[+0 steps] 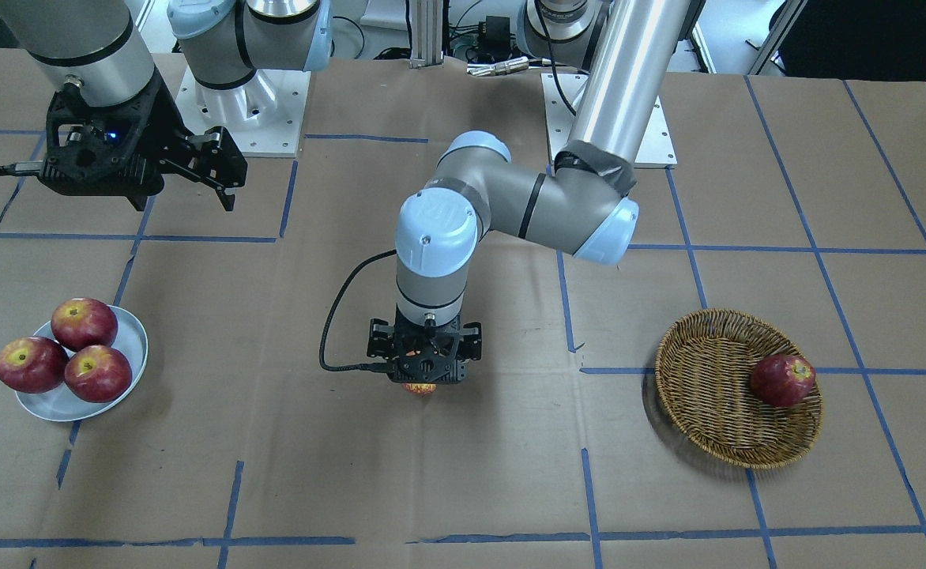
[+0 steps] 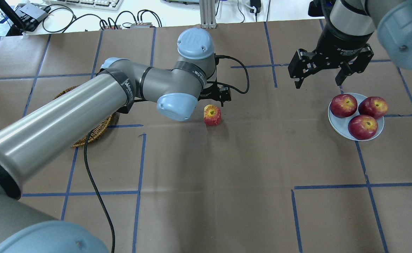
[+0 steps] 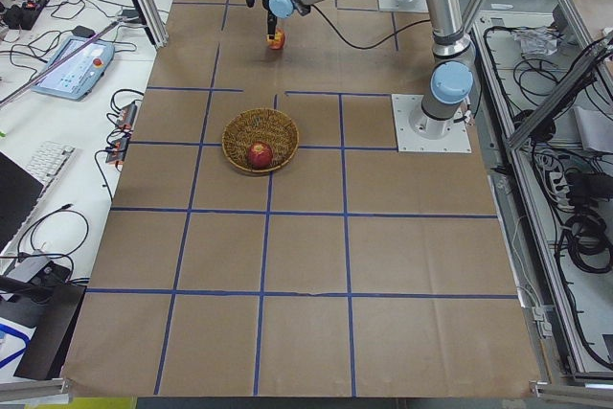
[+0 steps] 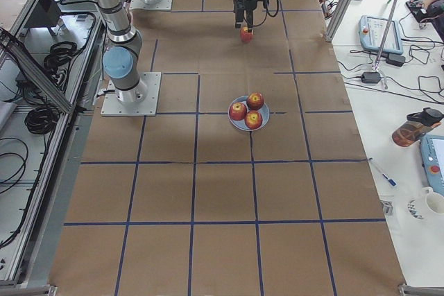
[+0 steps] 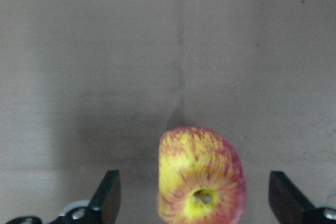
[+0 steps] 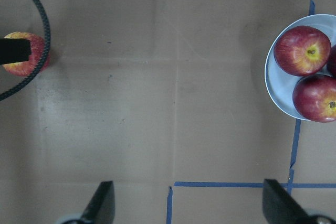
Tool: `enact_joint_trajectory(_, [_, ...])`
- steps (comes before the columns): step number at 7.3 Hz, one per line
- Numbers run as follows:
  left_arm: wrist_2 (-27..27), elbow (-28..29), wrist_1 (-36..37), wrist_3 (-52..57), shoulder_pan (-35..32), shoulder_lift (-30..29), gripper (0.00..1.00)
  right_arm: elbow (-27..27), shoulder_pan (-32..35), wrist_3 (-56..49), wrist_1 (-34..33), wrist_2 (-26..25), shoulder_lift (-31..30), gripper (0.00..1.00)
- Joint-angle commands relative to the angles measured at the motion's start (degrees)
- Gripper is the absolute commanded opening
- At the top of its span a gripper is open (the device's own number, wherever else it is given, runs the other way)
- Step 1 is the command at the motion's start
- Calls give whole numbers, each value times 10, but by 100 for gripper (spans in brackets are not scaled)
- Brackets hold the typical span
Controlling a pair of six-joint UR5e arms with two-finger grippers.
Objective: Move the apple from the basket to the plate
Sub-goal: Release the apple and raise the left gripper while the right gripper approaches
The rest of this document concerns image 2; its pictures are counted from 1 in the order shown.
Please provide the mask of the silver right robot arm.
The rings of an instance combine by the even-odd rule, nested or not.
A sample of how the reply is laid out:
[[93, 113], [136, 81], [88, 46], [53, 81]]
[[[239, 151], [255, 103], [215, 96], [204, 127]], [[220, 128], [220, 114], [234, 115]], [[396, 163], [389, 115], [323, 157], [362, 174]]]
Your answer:
[[339, 69], [337, 85], [364, 72], [374, 56], [368, 44], [374, 32], [391, 61], [412, 70], [412, 0], [312, 0], [308, 15], [326, 23], [315, 50], [299, 48], [288, 66], [297, 89], [322, 70]]

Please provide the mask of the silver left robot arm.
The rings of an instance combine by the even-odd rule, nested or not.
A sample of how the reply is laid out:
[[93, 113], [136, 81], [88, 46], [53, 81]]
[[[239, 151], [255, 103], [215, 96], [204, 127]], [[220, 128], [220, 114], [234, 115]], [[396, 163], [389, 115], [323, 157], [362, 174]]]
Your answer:
[[108, 253], [87, 229], [19, 202], [38, 171], [135, 98], [156, 103], [162, 115], [186, 121], [216, 72], [210, 33], [188, 28], [176, 42], [172, 70], [109, 58], [96, 77], [0, 130], [0, 253]]

